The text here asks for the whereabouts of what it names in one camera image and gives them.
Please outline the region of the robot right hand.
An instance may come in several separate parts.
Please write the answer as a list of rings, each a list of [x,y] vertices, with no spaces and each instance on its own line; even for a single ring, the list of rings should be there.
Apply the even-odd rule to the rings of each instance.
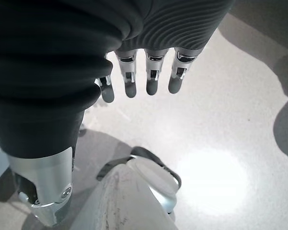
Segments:
[[[99,97],[114,100],[115,52],[126,95],[136,95],[136,54],[146,91],[157,92],[164,57],[179,92],[231,0],[0,0],[0,147],[20,199],[46,226],[69,207],[78,132]]]

